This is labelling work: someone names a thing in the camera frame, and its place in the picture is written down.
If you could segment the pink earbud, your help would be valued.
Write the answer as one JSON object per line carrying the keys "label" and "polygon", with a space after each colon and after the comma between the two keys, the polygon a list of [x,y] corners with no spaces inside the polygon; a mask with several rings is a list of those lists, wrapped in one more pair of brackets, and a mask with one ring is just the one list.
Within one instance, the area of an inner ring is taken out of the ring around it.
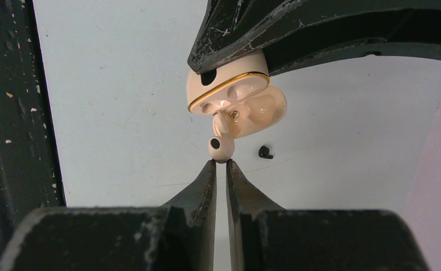
{"label": "pink earbud", "polygon": [[234,137],[224,114],[221,112],[216,112],[213,115],[212,127],[215,135],[208,141],[208,150],[215,162],[224,164],[234,154]]}

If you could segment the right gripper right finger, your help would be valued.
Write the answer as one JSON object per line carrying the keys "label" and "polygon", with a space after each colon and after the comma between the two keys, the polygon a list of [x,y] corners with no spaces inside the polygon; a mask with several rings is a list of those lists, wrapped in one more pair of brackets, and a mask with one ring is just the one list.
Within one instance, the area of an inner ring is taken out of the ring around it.
{"label": "right gripper right finger", "polygon": [[429,270],[416,239],[384,209],[285,209],[226,164],[233,270]]}

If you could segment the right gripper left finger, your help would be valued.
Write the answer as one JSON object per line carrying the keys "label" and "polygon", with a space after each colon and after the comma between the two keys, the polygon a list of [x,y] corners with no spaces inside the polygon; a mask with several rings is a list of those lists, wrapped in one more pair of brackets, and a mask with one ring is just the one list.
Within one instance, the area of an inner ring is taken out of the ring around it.
{"label": "right gripper left finger", "polygon": [[216,164],[158,207],[39,208],[0,270],[212,270]]}

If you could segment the pink earbud charging case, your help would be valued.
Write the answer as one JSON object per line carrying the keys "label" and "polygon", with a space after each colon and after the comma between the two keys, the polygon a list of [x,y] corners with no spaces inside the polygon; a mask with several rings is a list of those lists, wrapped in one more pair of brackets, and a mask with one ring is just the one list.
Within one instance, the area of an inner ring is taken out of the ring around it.
{"label": "pink earbud charging case", "polygon": [[265,55],[256,50],[205,74],[190,70],[187,109],[195,115],[221,113],[234,138],[260,132],[285,115],[283,92],[270,85]]}

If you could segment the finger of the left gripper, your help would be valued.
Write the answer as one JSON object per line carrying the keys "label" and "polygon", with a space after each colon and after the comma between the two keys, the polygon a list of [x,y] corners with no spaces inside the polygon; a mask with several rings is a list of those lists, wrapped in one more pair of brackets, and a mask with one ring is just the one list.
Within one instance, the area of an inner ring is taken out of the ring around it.
{"label": "finger of the left gripper", "polygon": [[187,62],[204,73],[285,38],[441,43],[441,1],[209,1]]}
{"label": "finger of the left gripper", "polygon": [[264,42],[263,53],[270,75],[276,76],[297,69],[366,56],[400,56],[441,61],[441,43],[354,40],[329,44],[285,38]]}

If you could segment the black earbud right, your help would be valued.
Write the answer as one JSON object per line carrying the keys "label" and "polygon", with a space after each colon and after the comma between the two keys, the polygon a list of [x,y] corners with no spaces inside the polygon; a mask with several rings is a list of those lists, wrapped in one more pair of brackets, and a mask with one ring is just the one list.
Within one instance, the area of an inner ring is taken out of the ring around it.
{"label": "black earbud right", "polygon": [[274,156],[270,154],[270,148],[263,145],[258,150],[258,156],[263,159],[273,159]]}

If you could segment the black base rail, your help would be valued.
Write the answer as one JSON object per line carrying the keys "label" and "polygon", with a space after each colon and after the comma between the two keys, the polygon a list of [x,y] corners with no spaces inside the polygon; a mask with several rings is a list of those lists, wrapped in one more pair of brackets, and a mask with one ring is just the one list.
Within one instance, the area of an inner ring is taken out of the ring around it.
{"label": "black base rail", "polygon": [[0,256],[32,210],[66,203],[32,1],[0,1]]}

